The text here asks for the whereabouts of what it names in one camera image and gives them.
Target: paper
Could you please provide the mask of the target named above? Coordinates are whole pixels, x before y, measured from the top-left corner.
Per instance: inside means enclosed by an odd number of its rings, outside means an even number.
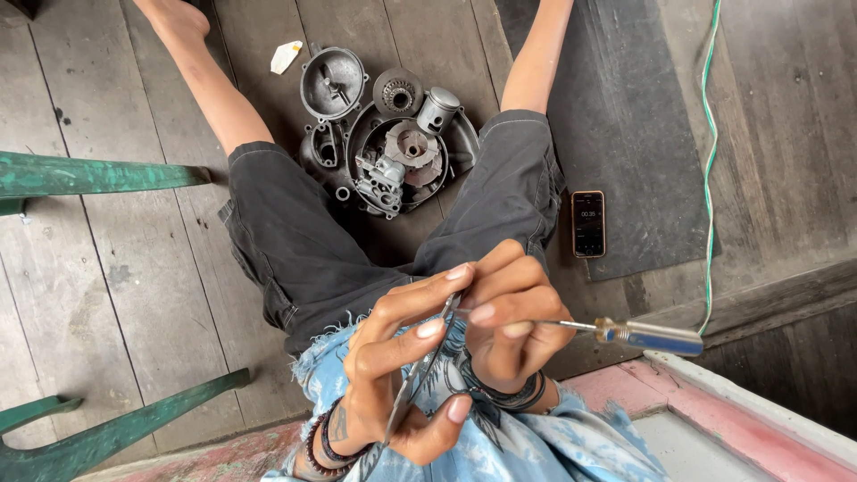
[[[273,58],[271,59],[271,71],[274,74],[285,72],[291,62],[297,57],[297,53],[301,51],[301,47],[303,47],[303,42],[300,40],[277,47],[277,51],[273,53]]]

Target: person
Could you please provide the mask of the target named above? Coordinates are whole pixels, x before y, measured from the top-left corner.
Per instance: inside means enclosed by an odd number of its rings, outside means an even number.
[[[286,480],[668,480],[625,413],[590,412],[541,368],[573,330],[544,249],[565,179],[545,112],[572,0],[542,0],[500,114],[449,215],[411,274],[373,265],[330,215],[329,195],[273,143],[180,0],[135,0],[229,155],[221,211],[233,255],[315,403],[303,440],[265,482]],[[436,315],[464,291],[449,326]],[[407,365],[440,348],[416,405],[385,439]]]

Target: black mat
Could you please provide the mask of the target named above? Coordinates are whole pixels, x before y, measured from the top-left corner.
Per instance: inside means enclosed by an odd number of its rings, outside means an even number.
[[[538,0],[496,2],[517,56]],[[705,257],[703,176],[656,0],[575,2],[548,118],[568,189],[604,191],[592,280]]]

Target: screwdriver handle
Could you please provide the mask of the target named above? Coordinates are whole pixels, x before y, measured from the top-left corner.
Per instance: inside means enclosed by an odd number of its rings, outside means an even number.
[[[602,343],[620,343],[641,350],[657,350],[695,357],[702,353],[702,337],[695,331],[649,325],[640,322],[614,322],[597,318],[596,339]]]

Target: foot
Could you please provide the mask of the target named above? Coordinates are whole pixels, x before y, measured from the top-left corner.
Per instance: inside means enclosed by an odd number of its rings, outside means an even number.
[[[202,39],[211,25],[205,14],[182,0],[134,0],[159,37]]]

